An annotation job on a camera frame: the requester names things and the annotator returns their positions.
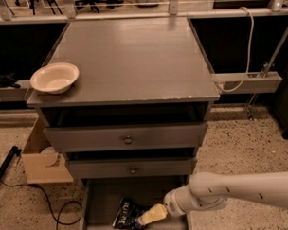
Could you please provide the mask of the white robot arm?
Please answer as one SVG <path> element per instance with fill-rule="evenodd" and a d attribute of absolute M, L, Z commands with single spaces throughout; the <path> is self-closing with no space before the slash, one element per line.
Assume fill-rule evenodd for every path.
<path fill-rule="evenodd" d="M 219 210 L 225 207 L 229 197 L 288 209 L 288 171 L 239 175 L 193 174 L 187 185 L 170 191 L 162 204 L 153 205 L 136 223 L 146 226 L 166 219 L 167 214 L 178 217 L 191 211 Z"/>

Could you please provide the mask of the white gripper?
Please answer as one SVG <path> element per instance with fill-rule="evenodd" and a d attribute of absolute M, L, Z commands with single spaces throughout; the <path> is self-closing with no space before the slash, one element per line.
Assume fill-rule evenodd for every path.
<path fill-rule="evenodd" d="M 198 209 L 197 199 L 191 194 L 188 186 L 181 186 L 169 192 L 162 204 L 155 204 L 145 211 L 136 222 L 142 226 L 167 218 L 168 212 L 172 217 L 183 216 Z"/>

